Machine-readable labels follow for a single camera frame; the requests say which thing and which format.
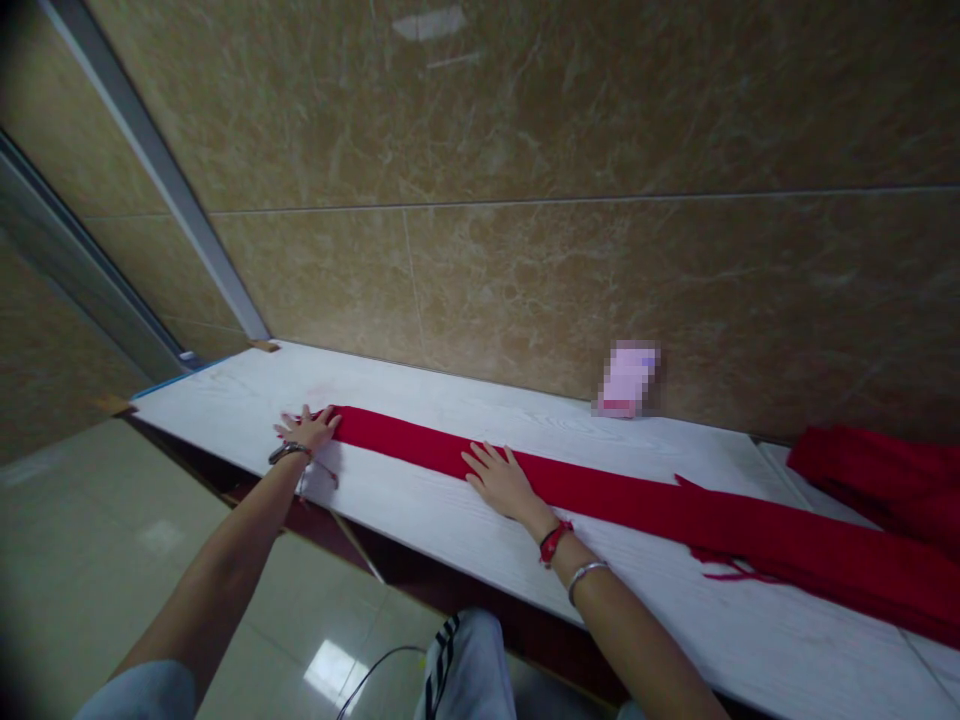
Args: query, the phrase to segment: wire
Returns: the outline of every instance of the wire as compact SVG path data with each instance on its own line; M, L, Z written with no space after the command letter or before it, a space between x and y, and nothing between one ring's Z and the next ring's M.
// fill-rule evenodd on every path
M382 663L384 660L386 660L388 657L393 655L395 652L400 652L401 650L415 650L416 652L422 655L427 654L426 650L424 650L422 647L417 647L416 645L401 645L400 647L395 647L393 650L390 650L389 652L385 653L379 660L377 660L373 664L372 668L367 670L367 674L363 676L363 680L361 680L360 684L357 685L357 687L354 689L352 693L350 693L350 697L347 698L347 701L343 704L343 707L340 708L340 712L337 714L337 720L343 720L347 716L347 706L350 704L350 701L353 700L356 694L360 692L360 688L363 687L363 684L367 681L367 678L369 678L373 674L373 671L377 669L377 666L380 663Z

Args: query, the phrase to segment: right hand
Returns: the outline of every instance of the right hand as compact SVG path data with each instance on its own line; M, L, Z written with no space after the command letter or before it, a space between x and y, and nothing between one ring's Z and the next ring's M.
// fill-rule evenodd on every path
M317 452L320 448L330 442L333 434L340 424L340 416L337 415L333 420L330 415L333 413L333 405L327 405L316 418L310 412L310 407L303 406L300 411L300 420L289 413L283 413L280 419L286 423L283 425L274 425L273 429L283 438L284 442L298 442L310 448L310 452Z
M506 460L488 442L484 442L482 448L470 443L470 449L476 457L460 453L476 472L476 475L468 474L466 479L487 505L501 515L519 520L531 534L539 533L544 526L549 526L547 532L556 526L553 511L533 492L510 448L503 448Z

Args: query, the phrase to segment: red bracelet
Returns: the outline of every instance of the red bracelet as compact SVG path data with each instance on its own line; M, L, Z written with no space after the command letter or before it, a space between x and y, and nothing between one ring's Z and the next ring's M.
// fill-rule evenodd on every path
M560 542L560 538L567 532L573 532L573 523L561 520L556 530L551 531L551 533L543 539L543 542L540 543L540 562L548 569L550 567L550 561L553 560L553 556L557 552L557 545Z

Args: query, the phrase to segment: wristwatch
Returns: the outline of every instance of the wristwatch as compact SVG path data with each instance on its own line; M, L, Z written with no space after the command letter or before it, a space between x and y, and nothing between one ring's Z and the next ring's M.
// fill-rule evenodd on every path
M310 458L310 462L313 462L313 453L310 452L310 448L308 448L306 445L301 445L300 443L295 443L295 442L283 443L283 445L281 445L272 453L270 453L270 458L268 462L271 465L276 465L278 462L280 462L280 458L284 458L287 455L290 455L291 453L295 453L295 452L305 453L306 456Z

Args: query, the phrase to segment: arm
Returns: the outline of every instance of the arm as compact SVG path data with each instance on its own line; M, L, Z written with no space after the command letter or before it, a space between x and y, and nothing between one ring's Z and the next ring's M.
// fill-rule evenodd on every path
M504 460L490 443L470 447L476 457L463 453L463 459L476 474L467 481L490 507L518 520L536 543L559 525L510 448ZM567 587L578 569L598 559L566 533L551 564ZM651 720L728 717L670 633L610 570L587 573L574 589L574 602L600 652Z
M275 425L284 440L316 452L333 436L340 416L332 408L303 422L284 416ZM266 565L273 541L290 508L294 490L310 458L295 452L280 459L243 499L197 553L167 603L111 677L152 660L177 660L194 677L200 706L223 654L240 624Z

